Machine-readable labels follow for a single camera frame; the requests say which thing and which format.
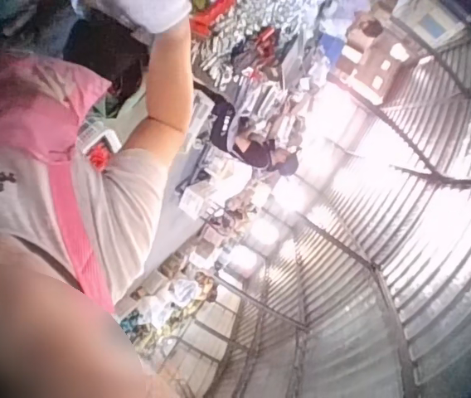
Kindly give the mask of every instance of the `forearm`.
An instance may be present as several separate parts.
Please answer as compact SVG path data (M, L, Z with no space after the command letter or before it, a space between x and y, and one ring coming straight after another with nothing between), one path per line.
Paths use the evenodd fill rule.
M154 40L147 74L148 116L186 133L192 96L191 31L186 19Z

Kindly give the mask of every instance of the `black shirt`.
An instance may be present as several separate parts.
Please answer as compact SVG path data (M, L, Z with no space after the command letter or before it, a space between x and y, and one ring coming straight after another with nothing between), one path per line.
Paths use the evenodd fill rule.
M256 168L270 168L272 166L271 152L275 150L274 140L269 139L264 143L252 141L246 151L234 145L233 152L241 158L241 160Z

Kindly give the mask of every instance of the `person in black shirt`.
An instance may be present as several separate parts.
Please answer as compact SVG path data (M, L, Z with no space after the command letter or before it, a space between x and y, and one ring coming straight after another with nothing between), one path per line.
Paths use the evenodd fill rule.
M211 129L211 143L215 147L260 170L278 171L282 176L296 173L299 167L296 153L276 148L273 139L261 142L257 134L253 134L249 118L239 117L234 105L222 95L198 83L195 83L195 88L215 102L212 113L216 120Z

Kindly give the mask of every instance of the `pile of clutter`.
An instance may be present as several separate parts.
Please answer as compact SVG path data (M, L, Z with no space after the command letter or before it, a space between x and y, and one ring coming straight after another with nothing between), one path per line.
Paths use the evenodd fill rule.
M297 34L312 28L319 3L319 0L218 0L192 18L196 37L192 62L222 90L242 69L259 68L274 61L276 54ZM246 59L237 57L237 52L246 53Z

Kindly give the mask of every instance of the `pink strap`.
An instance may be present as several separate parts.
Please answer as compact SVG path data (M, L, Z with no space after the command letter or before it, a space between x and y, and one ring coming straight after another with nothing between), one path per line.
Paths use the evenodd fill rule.
M69 163L51 164L48 165L48 172L57 222L80 287L105 311L113 313L114 305L106 278L86 236L75 198L71 165Z

